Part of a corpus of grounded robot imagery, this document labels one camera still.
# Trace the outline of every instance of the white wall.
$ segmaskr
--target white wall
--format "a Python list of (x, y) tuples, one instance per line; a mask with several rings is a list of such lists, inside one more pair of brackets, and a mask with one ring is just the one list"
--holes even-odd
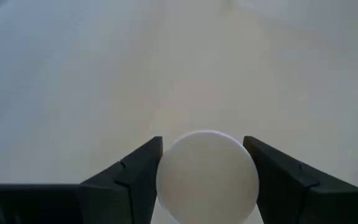
[[(326, 32), (313, 16), (303, 20), (313, 29), (293, 23), (291, 7), (266, 12), (235, 1), (8, 1), (0, 181), (80, 182), (154, 135), (168, 148), (218, 129), (358, 185), (358, 35)], [(170, 223), (159, 205), (153, 222)], [(248, 223), (260, 222), (255, 210)]]

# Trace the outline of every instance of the white surface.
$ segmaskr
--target white surface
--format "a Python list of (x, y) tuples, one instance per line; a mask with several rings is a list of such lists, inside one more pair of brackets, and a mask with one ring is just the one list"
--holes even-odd
[(159, 202), (178, 223), (242, 223), (256, 205), (259, 179), (242, 144), (197, 131), (164, 152), (156, 186)]
[[(338, 4), (358, 24), (351, 1)], [(80, 182), (154, 135), (167, 149), (218, 129), (358, 185), (358, 32), (332, 38), (236, 4), (1, 4), (0, 181)], [(170, 223), (159, 205), (153, 222)]]

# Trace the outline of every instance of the white ball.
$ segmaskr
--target white ball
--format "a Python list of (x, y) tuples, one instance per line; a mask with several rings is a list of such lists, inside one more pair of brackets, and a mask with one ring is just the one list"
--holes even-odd
[(197, 131), (164, 152), (157, 195), (181, 224), (242, 223), (254, 209), (259, 178), (246, 149), (217, 131)]

